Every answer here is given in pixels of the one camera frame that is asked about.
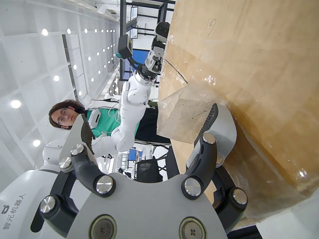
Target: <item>black pants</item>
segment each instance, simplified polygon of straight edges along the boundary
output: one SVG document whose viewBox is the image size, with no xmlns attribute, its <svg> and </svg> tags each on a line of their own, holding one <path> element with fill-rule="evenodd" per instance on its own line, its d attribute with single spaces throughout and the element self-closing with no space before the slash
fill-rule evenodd
<svg viewBox="0 0 319 239">
<path fill-rule="evenodd" d="M 171 144 L 171 140 L 156 134 L 157 118 L 159 115 L 158 107 L 147 108 L 143 118 L 140 121 L 138 130 L 135 135 L 136 140 L 146 142 Z"/>
</svg>

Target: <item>wearable device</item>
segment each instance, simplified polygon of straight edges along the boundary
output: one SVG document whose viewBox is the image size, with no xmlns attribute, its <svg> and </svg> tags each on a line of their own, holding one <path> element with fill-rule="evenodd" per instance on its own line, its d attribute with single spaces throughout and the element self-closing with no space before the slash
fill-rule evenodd
<svg viewBox="0 0 319 239">
<path fill-rule="evenodd" d="M 96 128 L 98 126 L 100 117 L 101 112 L 98 109 L 92 110 L 91 116 L 88 120 L 90 128 Z"/>
</svg>

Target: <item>metal screw cap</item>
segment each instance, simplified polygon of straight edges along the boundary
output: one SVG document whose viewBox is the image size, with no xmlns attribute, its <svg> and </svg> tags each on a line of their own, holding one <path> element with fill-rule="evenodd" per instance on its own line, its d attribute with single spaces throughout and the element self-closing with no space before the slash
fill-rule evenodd
<svg viewBox="0 0 319 239">
<path fill-rule="evenodd" d="M 195 217 L 185 218 L 179 228 L 180 239 L 204 239 L 206 231 L 202 222 Z"/>
<path fill-rule="evenodd" d="M 73 149 L 71 150 L 72 155 L 79 155 L 84 150 L 84 146 L 82 144 L 77 144 Z"/>
<path fill-rule="evenodd" d="M 203 135 L 203 141 L 205 141 L 208 144 L 214 144 L 216 142 L 216 139 L 215 139 L 215 137 L 212 134 L 205 133 Z"/>
<path fill-rule="evenodd" d="M 217 153 L 217 161 L 216 161 L 216 164 L 221 164 L 223 162 L 223 157 Z"/>
<path fill-rule="evenodd" d="M 59 162 L 60 169 L 66 169 L 71 165 L 71 158 L 70 157 L 65 157 Z"/>
<path fill-rule="evenodd" d="M 40 204 L 40 211 L 44 214 L 50 212 L 56 205 L 56 200 L 53 196 L 45 197 Z"/>
<path fill-rule="evenodd" d="M 185 187 L 186 192 L 190 196 L 193 196 L 193 197 L 200 195 L 200 193 L 202 192 L 202 188 L 201 188 L 199 182 L 192 177 L 188 178 L 185 181 L 184 187 Z"/>
<path fill-rule="evenodd" d="M 246 204 L 247 203 L 247 195 L 246 193 L 241 189 L 235 189 L 233 191 L 233 198 L 236 202 L 239 204 Z"/>
<path fill-rule="evenodd" d="M 97 217 L 91 224 L 89 235 L 91 239 L 115 239 L 117 232 L 116 222 L 109 215 Z"/>
<path fill-rule="evenodd" d="M 113 179 L 108 175 L 104 175 L 98 180 L 96 184 L 96 191 L 100 194 L 105 194 L 108 193 L 112 187 Z"/>
</svg>

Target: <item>brown hair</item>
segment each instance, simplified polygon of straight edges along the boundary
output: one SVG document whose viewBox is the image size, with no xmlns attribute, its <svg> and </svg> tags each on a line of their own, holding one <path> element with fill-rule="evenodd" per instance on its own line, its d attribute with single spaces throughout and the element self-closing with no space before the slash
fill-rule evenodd
<svg viewBox="0 0 319 239">
<path fill-rule="evenodd" d="M 55 104 L 49 111 L 49 121 L 50 121 L 50 124 L 52 126 L 54 126 L 55 128 L 61 128 L 61 125 L 54 122 L 51 116 L 58 109 L 65 108 L 65 107 L 67 108 L 68 106 L 73 107 L 74 111 L 76 113 L 79 113 L 79 114 L 83 114 L 85 111 L 84 106 L 76 100 L 67 99 L 67 100 L 64 100 L 63 102 L 59 102 L 59 103 Z M 68 128 L 65 128 L 65 129 L 70 130 L 70 129 L 72 129 L 72 126 L 69 126 Z"/>
</svg>

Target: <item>blue panel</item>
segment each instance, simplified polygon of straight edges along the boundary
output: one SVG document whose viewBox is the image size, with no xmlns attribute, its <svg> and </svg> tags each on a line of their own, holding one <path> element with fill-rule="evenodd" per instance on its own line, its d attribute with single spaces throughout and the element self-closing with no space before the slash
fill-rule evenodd
<svg viewBox="0 0 319 239">
<path fill-rule="evenodd" d="M 144 64 L 148 53 L 149 53 L 148 50 L 136 50 L 136 49 L 133 49 L 133 59 L 136 62 L 138 62 L 138 63 Z M 131 71 L 130 66 L 129 66 L 129 62 L 127 60 L 125 62 L 126 62 L 126 64 L 125 64 L 124 70 L 125 71 Z M 129 73 L 124 73 L 123 74 L 123 79 L 128 80 L 131 75 L 132 75 L 132 73 L 130 73 L 130 74 Z"/>
<path fill-rule="evenodd" d="M 129 151 L 129 161 L 134 161 L 136 160 L 136 149 L 130 149 Z"/>
<path fill-rule="evenodd" d="M 139 157 L 142 157 L 143 152 L 139 151 Z M 136 150 L 135 149 L 130 149 L 129 151 L 129 157 L 128 157 L 129 161 L 135 161 L 136 160 Z"/>
<path fill-rule="evenodd" d="M 147 50 L 134 50 L 133 49 L 133 59 L 136 61 L 136 62 L 139 62 L 141 64 L 144 64 L 146 58 L 147 58 L 147 55 L 148 55 L 149 51 Z"/>
</svg>

